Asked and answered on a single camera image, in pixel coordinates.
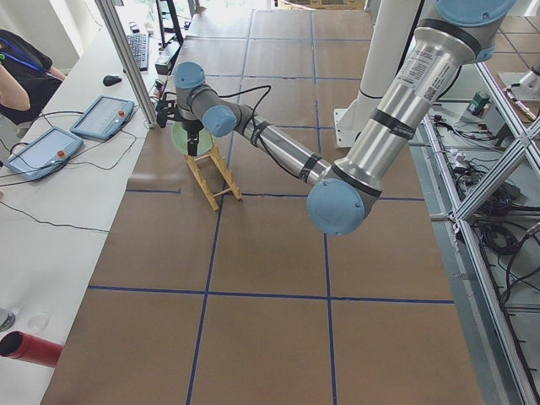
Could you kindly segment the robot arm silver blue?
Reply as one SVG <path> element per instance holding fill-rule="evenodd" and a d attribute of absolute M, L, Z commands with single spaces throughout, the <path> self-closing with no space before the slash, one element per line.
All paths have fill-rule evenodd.
<path fill-rule="evenodd" d="M 512 8 L 511 1 L 382 2 L 358 96 L 337 113 L 348 153 L 333 162 L 254 108 L 226 101 L 195 62 L 175 69 L 177 108 L 185 124 L 215 137 L 237 132 L 310 184 L 310 220 L 326 234 L 346 235 L 369 215 L 386 172 L 459 69 L 492 57 L 496 32 Z"/>

